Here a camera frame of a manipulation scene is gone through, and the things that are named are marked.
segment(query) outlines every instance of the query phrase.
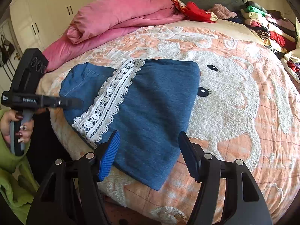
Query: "gray grip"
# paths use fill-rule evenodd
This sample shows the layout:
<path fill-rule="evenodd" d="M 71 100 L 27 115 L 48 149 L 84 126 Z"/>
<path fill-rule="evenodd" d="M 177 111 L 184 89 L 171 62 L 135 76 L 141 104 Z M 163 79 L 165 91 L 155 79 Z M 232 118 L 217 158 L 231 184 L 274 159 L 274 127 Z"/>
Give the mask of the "gray grip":
<path fill-rule="evenodd" d="M 24 123 L 30 122 L 30 120 L 32 119 L 32 116 L 34 114 L 33 111 L 31 110 L 23 110 L 23 119 L 21 121 L 21 125 L 23 125 Z M 15 145 L 14 145 L 14 138 L 15 138 L 15 133 L 14 133 L 14 121 L 10 122 L 10 151 L 11 153 L 15 154 Z M 21 143 L 21 150 L 24 151 L 25 150 L 25 144 Z"/>

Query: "white lace trim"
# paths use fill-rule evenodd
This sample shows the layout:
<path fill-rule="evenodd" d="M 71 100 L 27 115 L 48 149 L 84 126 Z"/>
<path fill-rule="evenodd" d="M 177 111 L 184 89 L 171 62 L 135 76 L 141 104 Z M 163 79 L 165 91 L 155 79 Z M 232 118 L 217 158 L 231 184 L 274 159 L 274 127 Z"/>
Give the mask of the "white lace trim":
<path fill-rule="evenodd" d="M 113 72 L 112 77 L 103 83 L 87 112 L 74 118 L 74 127 L 92 147 L 102 139 L 102 134 L 108 131 L 108 125 L 113 122 L 113 115 L 119 111 L 118 105 L 124 100 L 136 72 L 145 64 L 144 59 L 127 59 L 122 66 Z"/>

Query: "blue denim fabric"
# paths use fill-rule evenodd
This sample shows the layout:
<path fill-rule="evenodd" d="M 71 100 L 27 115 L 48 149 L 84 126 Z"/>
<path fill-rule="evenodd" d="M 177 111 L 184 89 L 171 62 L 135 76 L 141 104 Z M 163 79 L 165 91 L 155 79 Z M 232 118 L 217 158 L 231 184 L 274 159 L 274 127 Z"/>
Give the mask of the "blue denim fabric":
<path fill-rule="evenodd" d="M 61 84 L 59 95 L 81 98 L 84 107 L 64 110 L 70 125 L 94 103 L 98 90 L 113 71 L 113 68 L 89 63 L 71 69 Z M 106 142 L 114 130 L 120 132 L 121 145 L 114 166 L 154 190 L 161 188 L 178 159 L 178 134 L 188 127 L 199 78 L 195 62 L 145 60 L 108 132 L 102 135 L 101 143 Z"/>

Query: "green shirt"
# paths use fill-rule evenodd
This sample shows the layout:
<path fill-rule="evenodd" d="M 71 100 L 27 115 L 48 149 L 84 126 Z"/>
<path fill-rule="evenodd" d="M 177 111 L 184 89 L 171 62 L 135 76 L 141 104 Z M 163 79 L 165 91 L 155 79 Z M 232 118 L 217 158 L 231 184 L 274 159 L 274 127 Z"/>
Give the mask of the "green shirt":
<path fill-rule="evenodd" d="M 0 110 L 0 119 L 5 112 L 6 110 Z M 15 156 L 0 134 L 0 193 L 23 224 L 26 223 L 30 204 L 39 187 L 25 156 L 29 145 L 30 143 L 26 144 L 23 156 Z M 17 180 L 12 175 L 16 169 L 20 173 Z"/>
<path fill-rule="evenodd" d="M 256 7 L 252 7 L 252 6 L 248 6 L 246 9 L 244 9 L 245 12 L 247 13 L 259 13 L 261 14 L 263 17 L 266 15 L 266 13 L 264 13 L 263 11 L 260 11 L 259 9 L 257 9 Z"/>

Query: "orange quilt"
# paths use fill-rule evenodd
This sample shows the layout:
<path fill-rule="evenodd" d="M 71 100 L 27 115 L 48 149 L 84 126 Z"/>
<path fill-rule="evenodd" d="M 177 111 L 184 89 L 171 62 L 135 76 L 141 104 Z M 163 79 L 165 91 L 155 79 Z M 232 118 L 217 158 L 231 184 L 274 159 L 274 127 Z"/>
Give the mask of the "orange quilt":
<path fill-rule="evenodd" d="M 256 42 L 236 40 L 209 29 L 145 27 L 48 73 L 38 93 L 58 95 L 62 80 L 76 64 L 90 62 L 118 69 L 122 60 L 130 57 L 198 63 L 199 86 L 211 94 L 196 98 L 187 134 L 221 160 L 243 159 L 276 222 L 300 187 L 300 95 L 276 56 Z M 208 68 L 209 64 L 218 71 Z M 72 158 L 91 151 L 68 125 L 62 110 L 52 109 L 51 121 Z M 114 167 L 98 186 L 121 205 L 165 224 L 176 224 L 178 217 L 188 219 L 200 188 L 181 155 L 159 191 Z M 215 221 L 221 217 L 224 193 L 222 180 Z"/>

